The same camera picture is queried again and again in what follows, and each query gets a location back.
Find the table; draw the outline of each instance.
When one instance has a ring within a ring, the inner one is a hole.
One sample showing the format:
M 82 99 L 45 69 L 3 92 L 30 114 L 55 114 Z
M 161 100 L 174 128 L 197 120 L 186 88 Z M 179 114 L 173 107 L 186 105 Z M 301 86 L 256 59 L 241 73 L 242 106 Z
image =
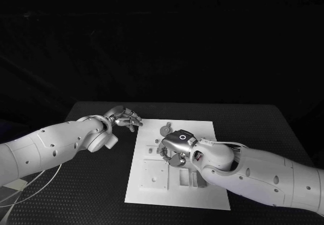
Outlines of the table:
M 147 119 L 213 121 L 219 141 L 239 142 L 313 165 L 272 105 L 78 102 L 66 121 L 102 115 L 117 105 L 127 106 Z M 15 206 L 10 224 L 324 224 L 324 218 L 314 212 L 262 205 L 231 192 L 232 211 L 124 203 L 137 131 L 131 133 L 125 127 L 114 127 L 114 134 L 115 147 L 78 153 L 43 192 Z M 55 171 L 46 172 L 22 197 L 39 190 Z

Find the white board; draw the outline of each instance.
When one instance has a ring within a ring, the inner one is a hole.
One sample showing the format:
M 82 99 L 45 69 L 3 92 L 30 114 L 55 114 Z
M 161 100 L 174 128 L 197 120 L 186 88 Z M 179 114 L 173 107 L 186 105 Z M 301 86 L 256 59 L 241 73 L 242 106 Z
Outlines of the white board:
M 193 187 L 196 177 L 193 173 L 197 170 L 189 160 L 180 172 L 180 168 L 169 166 L 159 156 L 156 149 L 164 138 L 160 135 L 160 128 L 167 122 L 171 123 L 173 131 L 183 129 L 193 133 L 196 138 L 216 139 L 210 121 L 143 119 L 144 126 L 138 128 L 125 203 L 231 210 L 225 188 L 212 184 L 205 188 L 196 185 Z M 180 178 L 180 173 L 189 179 L 183 180 L 184 186 L 180 185 L 180 179 L 184 179 Z

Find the cable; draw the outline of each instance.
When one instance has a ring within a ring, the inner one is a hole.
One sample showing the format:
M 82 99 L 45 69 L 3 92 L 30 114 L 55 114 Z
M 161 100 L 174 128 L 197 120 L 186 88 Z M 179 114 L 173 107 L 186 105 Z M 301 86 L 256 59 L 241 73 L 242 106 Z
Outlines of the cable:
M 219 143 L 219 144 L 233 144 L 233 145 L 238 145 L 238 146 L 241 146 L 241 147 L 248 148 L 246 145 L 243 145 L 243 144 L 241 144 L 241 143 L 236 143 L 236 142 L 218 142 L 218 141 L 210 141 L 210 140 L 207 140 L 207 139 L 203 138 L 203 137 L 202 137 L 202 140 L 205 140 L 205 141 L 207 141 L 207 142 L 212 142 L 212 143 Z
M 55 173 L 52 179 L 49 180 L 49 182 L 46 183 L 46 185 L 40 188 L 40 190 L 39 190 L 35 194 L 32 194 L 32 195 L 30 195 L 26 199 L 23 199 L 20 202 L 16 202 L 15 204 L 10 204 L 10 205 L 0 206 L 0 208 L 9 207 L 9 206 L 12 206 L 12 205 L 16 205 L 16 204 L 25 202 L 25 201 L 26 201 L 27 199 L 30 199 L 36 194 L 39 194 L 39 192 L 46 188 L 46 186 L 49 185 L 51 181 L 53 180 L 53 178 L 55 178 L 55 176 L 56 176 L 56 174 L 58 174 L 58 172 L 59 172 L 61 166 L 62 166 L 62 164 L 59 165 L 59 168 L 58 168 L 58 170 L 56 170 L 56 173 Z
M 40 175 L 43 174 L 43 172 L 45 171 L 42 171 L 42 173 L 35 177 L 35 179 L 29 182 L 29 184 L 23 187 L 23 189 L 22 190 L 19 190 L 19 191 L 16 191 L 9 197 L 6 197 L 2 201 L 0 201 L 0 203 L 2 202 L 4 202 L 7 199 L 10 199 L 16 194 L 19 194 L 30 185 L 32 185 L 32 183 L 39 179 L 39 177 L 40 177 Z

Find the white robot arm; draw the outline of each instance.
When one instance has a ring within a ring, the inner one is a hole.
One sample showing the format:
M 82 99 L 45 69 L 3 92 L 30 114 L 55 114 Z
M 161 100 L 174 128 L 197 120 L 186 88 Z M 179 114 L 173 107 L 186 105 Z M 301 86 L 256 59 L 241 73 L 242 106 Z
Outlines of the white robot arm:
M 166 136 L 159 149 L 171 166 L 190 160 L 205 180 L 235 194 L 269 206 L 324 214 L 324 170 L 239 143 L 196 139 L 184 130 Z M 167 149 L 177 153 L 173 158 Z
M 69 161 L 81 150 L 110 149 L 118 138 L 112 126 L 143 126 L 134 111 L 117 106 L 104 116 L 92 115 L 78 121 L 52 125 L 17 140 L 0 144 L 0 187 L 16 179 L 53 168 Z

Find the black curtain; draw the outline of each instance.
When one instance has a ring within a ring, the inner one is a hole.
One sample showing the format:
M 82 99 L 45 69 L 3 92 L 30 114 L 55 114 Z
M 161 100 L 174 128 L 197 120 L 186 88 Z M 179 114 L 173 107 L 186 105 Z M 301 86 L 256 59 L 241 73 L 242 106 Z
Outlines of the black curtain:
M 321 2 L 2 4 L 0 117 L 27 131 L 76 101 L 274 104 L 313 149 Z

